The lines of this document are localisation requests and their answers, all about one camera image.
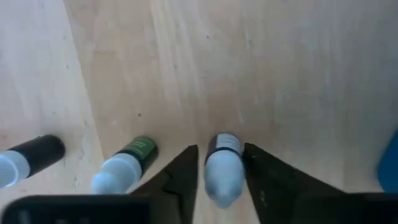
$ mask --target bottle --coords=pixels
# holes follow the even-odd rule
[[[239,139],[216,135],[205,159],[205,189],[219,208],[228,208],[242,194],[244,167]]]
[[[156,143],[147,137],[138,137],[104,162],[91,181],[94,194],[126,194],[158,155]]]
[[[0,153],[0,188],[35,175],[64,155],[63,142],[52,135],[37,137]]]
[[[390,140],[377,168],[377,178],[387,193],[398,193],[398,129]]]

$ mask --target white bottle cap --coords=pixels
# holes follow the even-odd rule
[[[228,208],[242,194],[244,167],[231,151],[213,153],[205,166],[205,188],[219,208]]]
[[[132,155],[119,153],[105,161],[91,181],[94,194],[126,194],[142,175],[139,161]]]
[[[16,151],[0,153],[0,189],[16,184],[30,173],[26,158]]]

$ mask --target wood grain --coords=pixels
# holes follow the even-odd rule
[[[0,206],[32,194],[87,193],[103,161],[65,6],[0,2],[0,149],[59,136],[65,158],[0,190]]]
[[[77,133],[87,131],[90,160],[85,168],[71,160],[71,177],[89,178],[142,134],[160,147],[144,180],[189,144],[199,145],[202,165],[210,138],[227,131],[343,190],[381,190],[375,168],[398,124],[394,0],[3,2],[0,91],[2,105],[13,102],[1,111],[3,132],[18,143],[32,131],[16,124],[28,120],[36,133],[58,128],[78,147]],[[41,50],[28,48],[42,40]],[[49,108],[64,114],[53,119]],[[76,189],[62,183],[63,192]],[[218,210],[201,179],[195,223],[248,220],[257,222],[247,189]]]

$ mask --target green label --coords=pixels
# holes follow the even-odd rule
[[[135,152],[140,159],[144,160],[152,150],[155,150],[155,142],[149,138],[136,138],[122,150]]]

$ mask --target blue object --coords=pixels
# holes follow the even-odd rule
[[[384,191],[398,193],[398,129],[381,157],[377,178]]]

